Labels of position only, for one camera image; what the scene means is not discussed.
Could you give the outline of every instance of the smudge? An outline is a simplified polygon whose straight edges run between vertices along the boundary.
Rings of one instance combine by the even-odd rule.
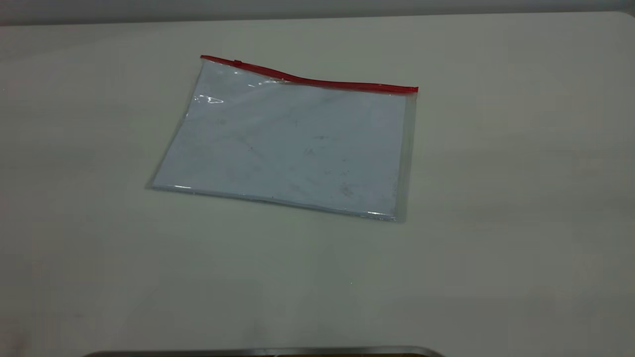
[[[26,351],[29,348],[31,337],[24,331],[13,332],[15,336],[9,343],[9,349],[7,356],[22,357],[26,355]]]
[[[225,175],[230,179],[230,180],[236,180],[236,173],[234,173],[234,169],[232,169],[231,167],[227,167],[225,168]]]
[[[267,161],[267,158],[262,153],[260,153],[260,151],[258,151],[258,149],[254,149],[253,146],[250,146],[248,151],[250,153],[252,153],[258,159],[260,159],[262,161],[265,161],[265,162]]]
[[[318,186],[318,187],[320,186],[320,183],[319,183],[318,181],[315,181],[315,180],[314,180],[314,179],[312,179],[312,178],[307,177],[307,181],[308,181],[310,184],[312,184],[313,186]]]
[[[350,185],[347,184],[346,182],[344,182],[340,186],[340,192],[346,197],[352,197],[353,196],[353,191],[351,190]]]
[[[300,186],[296,185],[296,184],[289,184],[289,188],[291,189],[291,191],[295,191],[297,193],[300,193],[304,196],[309,197],[310,195],[307,193],[307,191],[303,190]]]

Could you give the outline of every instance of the zipper pouch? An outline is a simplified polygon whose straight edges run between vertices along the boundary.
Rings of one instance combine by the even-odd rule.
[[[404,219],[417,87],[201,58],[153,188]]]

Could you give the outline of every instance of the zipper track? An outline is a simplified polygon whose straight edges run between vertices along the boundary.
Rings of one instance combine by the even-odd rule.
[[[230,65],[232,67],[244,69],[246,71],[261,74],[263,76],[272,77],[276,79],[282,79],[283,81],[294,82],[298,84],[306,84],[309,86],[329,87],[343,90],[357,90],[357,91],[375,91],[379,93],[393,93],[393,94],[408,94],[417,93],[419,87],[405,87],[405,86],[393,86],[390,84],[379,83],[355,83],[355,82],[334,82],[334,81],[318,81],[317,79],[302,78],[288,74],[275,69],[261,67],[259,65],[246,64],[237,60],[226,60],[224,58],[218,58],[213,56],[202,55],[202,59],[217,62],[220,64]]]

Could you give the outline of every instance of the gray wall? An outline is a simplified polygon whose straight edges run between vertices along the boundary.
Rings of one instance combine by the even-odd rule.
[[[634,0],[0,0],[0,25],[624,10]]]

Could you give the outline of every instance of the table surface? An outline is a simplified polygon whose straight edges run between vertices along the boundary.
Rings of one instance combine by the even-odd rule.
[[[621,13],[0,28],[0,356],[635,353],[634,34]],[[407,222],[148,189],[201,54],[419,86]]]

